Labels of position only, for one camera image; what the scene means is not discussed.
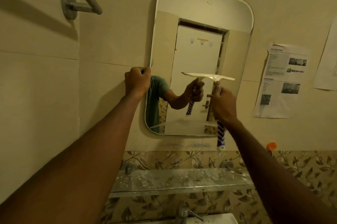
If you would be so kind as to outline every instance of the green t-shirt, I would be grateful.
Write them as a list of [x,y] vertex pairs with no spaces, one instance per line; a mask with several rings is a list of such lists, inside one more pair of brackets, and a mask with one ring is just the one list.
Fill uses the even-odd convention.
[[[168,90],[170,90],[170,86],[165,79],[159,76],[151,76],[145,111],[145,121],[149,127],[159,125],[159,98],[166,101],[164,93]],[[154,127],[151,130],[159,133],[160,127]]]

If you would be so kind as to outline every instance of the blue and white handle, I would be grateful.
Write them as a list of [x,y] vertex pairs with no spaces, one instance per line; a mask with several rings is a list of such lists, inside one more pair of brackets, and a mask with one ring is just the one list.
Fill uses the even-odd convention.
[[194,105],[194,102],[192,102],[192,101],[188,103],[188,108],[187,108],[186,115],[191,115],[193,105]]
[[216,121],[218,124],[218,144],[217,149],[218,151],[224,151],[225,150],[225,132],[226,128],[221,124],[219,120]]

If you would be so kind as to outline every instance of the mirror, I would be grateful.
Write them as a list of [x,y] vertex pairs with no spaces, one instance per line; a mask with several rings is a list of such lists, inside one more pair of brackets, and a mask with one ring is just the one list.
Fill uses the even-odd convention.
[[243,0],[157,0],[145,112],[152,132],[217,134],[210,108],[214,81],[182,73],[232,77],[221,85],[237,94],[253,25]]

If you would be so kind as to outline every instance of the sink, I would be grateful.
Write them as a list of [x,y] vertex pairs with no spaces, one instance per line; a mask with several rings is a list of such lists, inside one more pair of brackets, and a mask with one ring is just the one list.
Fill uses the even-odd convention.
[[[203,223],[214,223],[214,224],[238,224],[235,217],[231,213],[223,214],[213,214],[204,215],[204,222],[196,217],[187,218],[187,224],[203,224]],[[175,224],[175,220],[163,220],[163,221],[152,221],[152,222],[140,222],[137,224]]]

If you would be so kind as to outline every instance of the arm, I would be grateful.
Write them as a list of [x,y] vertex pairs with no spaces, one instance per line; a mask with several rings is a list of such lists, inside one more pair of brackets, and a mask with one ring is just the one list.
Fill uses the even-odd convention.
[[273,223],[337,223],[337,213],[282,167],[236,116],[235,96],[216,83],[214,116],[234,138],[265,209]]
[[98,221],[116,179],[131,122],[150,85],[149,68],[125,74],[116,107],[0,205],[0,223]]
[[203,81],[198,81],[195,79],[190,84],[187,85],[184,93],[177,96],[172,90],[168,90],[164,93],[166,101],[175,110],[183,109],[190,101],[200,102],[203,98],[203,86],[205,83]]

